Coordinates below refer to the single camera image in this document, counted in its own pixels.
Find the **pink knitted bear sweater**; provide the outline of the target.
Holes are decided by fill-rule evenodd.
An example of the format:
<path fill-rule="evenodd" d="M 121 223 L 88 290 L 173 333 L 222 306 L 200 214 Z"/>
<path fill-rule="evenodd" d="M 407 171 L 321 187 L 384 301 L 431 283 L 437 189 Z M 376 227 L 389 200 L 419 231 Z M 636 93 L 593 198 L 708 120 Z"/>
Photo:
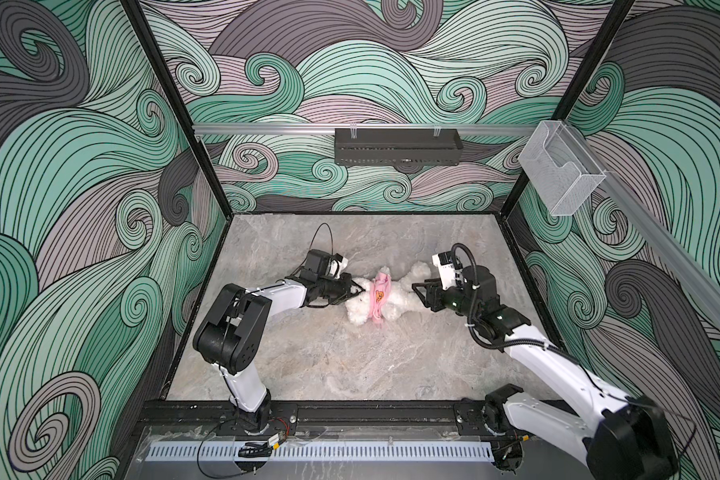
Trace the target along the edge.
<path fill-rule="evenodd" d="M 392 290 L 392 279 L 385 271 L 379 271 L 372 281 L 369 290 L 369 309 L 367 319 L 380 325 L 384 321 L 382 309 L 389 299 Z"/>

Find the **white plush teddy bear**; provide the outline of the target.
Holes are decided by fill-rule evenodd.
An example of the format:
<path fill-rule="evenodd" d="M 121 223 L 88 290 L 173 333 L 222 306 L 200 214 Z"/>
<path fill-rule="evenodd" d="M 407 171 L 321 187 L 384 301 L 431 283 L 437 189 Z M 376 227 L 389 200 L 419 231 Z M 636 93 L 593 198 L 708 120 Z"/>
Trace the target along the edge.
<path fill-rule="evenodd" d="M 414 283 L 423 283 L 431 275 L 430 267 L 416 262 L 399 280 L 393 280 L 388 267 L 382 267 L 372 279 L 356 278 L 360 293 L 344 306 L 353 325 L 367 322 L 382 324 L 395 321 L 410 312 L 426 312 L 427 308 L 413 291 Z"/>

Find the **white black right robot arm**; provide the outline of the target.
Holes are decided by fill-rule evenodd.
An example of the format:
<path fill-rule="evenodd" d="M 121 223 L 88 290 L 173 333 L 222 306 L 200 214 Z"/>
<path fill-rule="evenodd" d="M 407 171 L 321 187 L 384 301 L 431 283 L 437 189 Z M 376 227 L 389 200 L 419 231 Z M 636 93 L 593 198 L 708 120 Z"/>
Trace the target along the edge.
<path fill-rule="evenodd" d="M 668 479 L 678 473 L 665 410 L 597 377 L 553 344 L 526 316 L 502 303 L 486 267 L 443 266 L 438 277 L 415 283 L 412 290 L 431 311 L 462 317 L 478 346 L 522 364 L 563 402 L 538 400 L 513 384 L 488 394 L 482 416 L 496 438 L 497 466 L 517 466 L 519 445 L 531 435 L 579 461 L 595 479 Z"/>

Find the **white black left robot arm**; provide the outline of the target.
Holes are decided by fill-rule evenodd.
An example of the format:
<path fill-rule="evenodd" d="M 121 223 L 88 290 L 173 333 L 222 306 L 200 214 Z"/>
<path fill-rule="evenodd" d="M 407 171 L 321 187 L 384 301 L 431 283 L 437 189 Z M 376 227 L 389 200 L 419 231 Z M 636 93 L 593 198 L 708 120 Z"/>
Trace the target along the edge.
<path fill-rule="evenodd" d="M 346 259 L 308 251 L 292 274 L 275 283 L 222 287 L 193 338 L 193 348 L 217 367 L 238 411 L 261 415 L 271 398 L 254 365 L 269 320 L 290 310 L 341 305 L 366 291 L 345 271 Z"/>

